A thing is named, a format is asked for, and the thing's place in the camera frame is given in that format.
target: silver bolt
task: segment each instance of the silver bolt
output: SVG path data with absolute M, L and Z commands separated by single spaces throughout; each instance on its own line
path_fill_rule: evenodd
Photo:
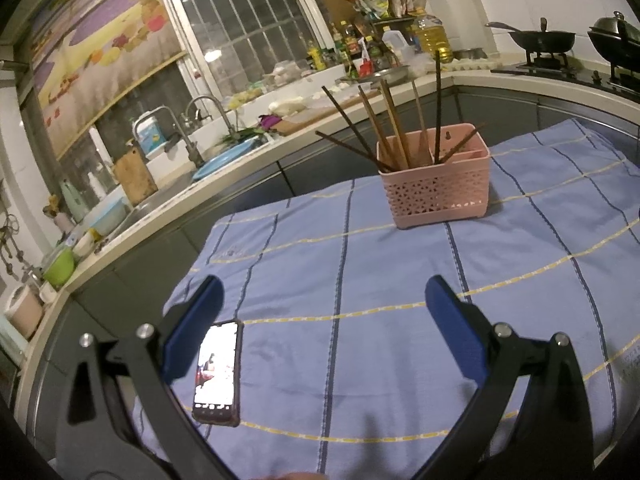
M 558 346 L 567 346 L 569 344 L 569 336 L 564 332 L 558 332 L 555 337 Z
M 89 346 L 91 346 L 92 344 L 94 344 L 94 336 L 92 334 L 89 334 L 88 332 L 85 332 L 84 334 L 82 334 L 80 336 L 80 346 L 82 348 L 89 348 Z
M 136 335 L 140 339 L 149 339 L 155 331 L 156 329 L 152 324 L 145 323 L 138 327 L 138 329 L 136 330 Z
M 494 332 L 498 337 L 510 337 L 513 329 L 506 323 L 497 323 L 494 326 Z

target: yellow bottle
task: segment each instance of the yellow bottle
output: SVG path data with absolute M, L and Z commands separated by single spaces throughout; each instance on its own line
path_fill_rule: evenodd
M 447 34 L 442 22 L 436 16 L 426 12 L 419 14 L 411 28 L 418 38 L 423 52 L 429 52 L 435 58 L 436 51 L 438 51 L 442 63 L 453 61 L 453 52 Z
M 306 53 L 309 54 L 314 60 L 316 70 L 318 70 L 318 72 L 326 68 L 324 61 L 322 60 L 322 53 L 320 52 L 318 46 L 312 40 L 309 40 L 309 42 L 306 44 Z

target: pink plastic basket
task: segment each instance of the pink plastic basket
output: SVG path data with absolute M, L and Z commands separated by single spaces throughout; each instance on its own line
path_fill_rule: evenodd
M 443 126 L 440 136 L 440 158 L 449 152 L 474 126 L 469 123 Z M 433 158 L 435 128 L 406 134 L 408 156 L 414 166 L 410 170 L 380 173 L 386 198 L 396 226 L 406 229 L 417 225 L 447 220 L 484 216 L 489 198 L 489 149 L 476 133 L 446 163 L 423 166 L 428 161 L 426 150 Z M 400 159 L 398 142 L 387 137 L 396 159 Z M 380 143 L 378 158 L 382 156 Z

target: brown chopstick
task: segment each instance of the brown chopstick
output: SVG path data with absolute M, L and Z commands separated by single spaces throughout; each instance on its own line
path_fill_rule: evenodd
M 440 51 L 436 50 L 436 144 L 433 163 L 440 163 L 440 129 L 442 128 L 442 76 L 440 75 Z
M 373 126 L 373 131 L 378 136 L 380 146 L 382 147 L 382 152 L 385 154 L 387 160 L 389 160 L 395 168 L 399 168 L 400 165 L 398 164 L 398 160 L 396 159 L 396 154 L 391 150 L 389 141 L 386 139 L 386 135 L 382 131 L 382 127 L 380 127 L 378 118 L 376 117 L 373 108 L 371 108 L 371 103 L 369 103 L 367 95 L 364 93 L 364 90 L 361 86 L 358 86 L 358 91 L 360 92 L 360 97 L 362 98 L 364 109 L 367 111 L 367 115 L 369 116 L 369 121 L 371 121 L 371 126 Z
M 356 125 L 353 124 L 351 122 L 351 119 L 348 117 L 348 115 L 346 113 L 344 113 L 344 110 L 342 109 L 342 107 L 338 104 L 338 101 L 335 100 L 335 97 L 331 94 L 331 92 L 329 92 L 328 88 L 326 86 L 322 87 L 322 90 L 324 90 L 324 93 L 326 94 L 326 96 L 329 98 L 329 100 L 334 104 L 335 108 L 340 112 L 340 115 L 342 116 L 342 118 L 347 121 L 347 124 L 349 125 L 349 127 L 352 129 L 353 133 L 356 134 L 356 137 L 358 138 L 358 140 L 360 141 L 360 144 L 362 144 L 362 147 L 364 148 L 364 150 L 369 154 L 370 158 L 372 160 L 377 160 L 376 156 L 373 154 L 373 151 L 371 150 L 371 148 L 369 147 L 369 145 L 367 144 L 367 141 L 364 140 L 364 137 L 360 134 L 360 132 L 358 131 L 358 129 L 356 128 Z
M 418 109 L 418 118 L 420 119 L 420 137 L 418 139 L 418 153 L 419 156 L 422 153 L 422 142 L 427 137 L 427 128 L 424 126 L 424 116 L 422 114 L 422 107 L 420 106 L 420 96 L 418 95 L 418 89 L 415 87 L 415 81 L 411 81 L 411 86 L 414 89 L 414 98 L 415 98 L 415 107 Z M 429 148 L 424 152 L 427 159 L 427 166 L 433 164 L 433 159 L 431 158 L 431 153 Z
M 465 137 L 459 143 L 457 143 L 453 148 L 449 150 L 449 153 L 447 153 L 445 156 L 442 157 L 442 160 L 440 161 L 440 163 L 444 164 L 445 162 L 447 162 L 457 151 L 460 150 L 460 148 L 462 148 L 462 146 L 468 143 L 471 140 L 471 137 L 473 137 L 480 128 L 484 127 L 485 124 L 486 123 L 481 123 L 480 125 L 476 126 L 473 130 L 471 130 L 468 134 L 466 134 Z
M 400 119 L 398 118 L 398 110 L 396 110 L 396 105 L 394 104 L 394 99 L 391 97 L 391 90 L 389 90 L 389 84 L 385 79 L 380 80 L 380 90 L 382 91 L 382 97 L 385 100 L 386 111 L 389 115 L 389 120 L 391 121 L 391 126 L 394 129 L 394 135 L 396 136 L 396 144 L 398 145 L 398 151 L 400 151 L 400 159 L 401 162 L 404 163 L 402 166 L 403 170 L 408 170 L 411 168 L 411 164 L 409 162 L 409 157 L 407 155 L 407 141 L 404 132 L 400 127 Z
M 357 153 L 358 155 L 363 156 L 367 160 L 370 160 L 371 162 L 373 162 L 378 167 L 378 169 L 380 171 L 389 171 L 389 172 L 397 171 L 394 168 L 392 168 L 390 165 L 388 165 L 387 163 L 382 162 L 381 160 L 377 160 L 375 157 L 371 158 L 369 155 L 367 155 L 367 153 L 361 152 L 359 149 L 354 148 L 353 146 L 350 146 L 347 143 L 342 142 L 341 140 L 334 139 L 332 136 L 325 135 L 324 133 L 319 132 L 318 130 L 316 130 L 316 135 L 318 137 L 322 137 L 323 139 L 328 140 L 329 142 L 332 142 L 332 143 L 336 144 L 337 146 L 341 146 L 343 148 L 346 148 L 350 152 Z

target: wooden cutting board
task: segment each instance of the wooden cutting board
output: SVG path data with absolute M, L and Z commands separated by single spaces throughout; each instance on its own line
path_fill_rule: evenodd
M 371 99 L 379 93 L 380 92 L 378 90 L 367 92 L 367 98 Z M 360 96 L 356 95 L 351 99 L 341 102 L 340 106 L 343 110 L 346 110 L 347 108 L 361 102 L 362 99 Z M 288 136 L 337 113 L 338 110 L 336 110 L 334 106 L 331 106 L 330 108 L 307 108 L 306 110 L 295 114 L 293 117 L 281 120 L 274 126 L 274 129 L 277 130 L 281 136 Z
M 113 174 L 120 181 L 133 207 L 158 191 L 139 148 L 132 148 L 113 165 Z

